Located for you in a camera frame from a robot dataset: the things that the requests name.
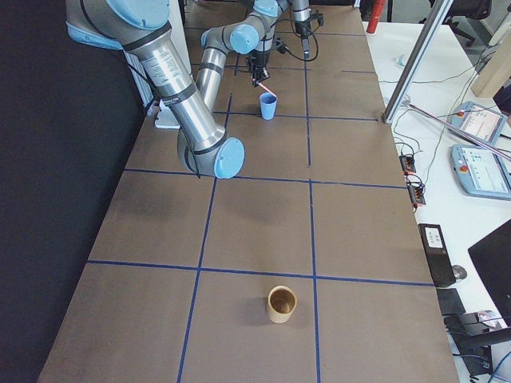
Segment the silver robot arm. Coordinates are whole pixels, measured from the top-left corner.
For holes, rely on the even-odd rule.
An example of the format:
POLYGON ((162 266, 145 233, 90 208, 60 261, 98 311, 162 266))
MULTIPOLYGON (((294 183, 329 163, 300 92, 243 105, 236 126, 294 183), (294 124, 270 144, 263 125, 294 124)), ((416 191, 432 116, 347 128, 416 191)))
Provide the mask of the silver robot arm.
POLYGON ((66 25, 74 41, 136 56, 180 126, 181 163, 198 176, 230 179, 243 167, 244 146, 212 116, 227 55, 257 49, 272 36, 288 5, 256 1, 242 22, 208 30, 196 77, 171 39, 169 18, 175 5, 174 1, 68 1, 66 25))
POLYGON ((294 27, 294 34, 300 38, 303 56, 298 57, 294 55, 283 41, 279 41, 276 44, 276 49, 281 54, 289 53, 293 58, 302 62, 314 61, 319 55, 319 43, 311 23, 317 21, 318 26, 322 26, 323 14, 318 11, 313 13, 309 7, 309 1, 307 0, 278 1, 277 4, 279 5, 281 13, 290 9, 290 23, 294 27), (312 38, 315 43, 315 54, 313 57, 310 57, 311 49, 309 38, 312 38))

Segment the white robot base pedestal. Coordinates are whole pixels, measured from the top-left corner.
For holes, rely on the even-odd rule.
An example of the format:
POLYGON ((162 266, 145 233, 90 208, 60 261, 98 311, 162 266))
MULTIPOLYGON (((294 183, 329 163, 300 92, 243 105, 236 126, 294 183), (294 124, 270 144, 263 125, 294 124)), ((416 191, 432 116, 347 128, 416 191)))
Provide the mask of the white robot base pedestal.
POLYGON ((162 100, 153 103, 153 109, 156 113, 155 126, 162 129, 179 129, 180 124, 174 114, 162 100))

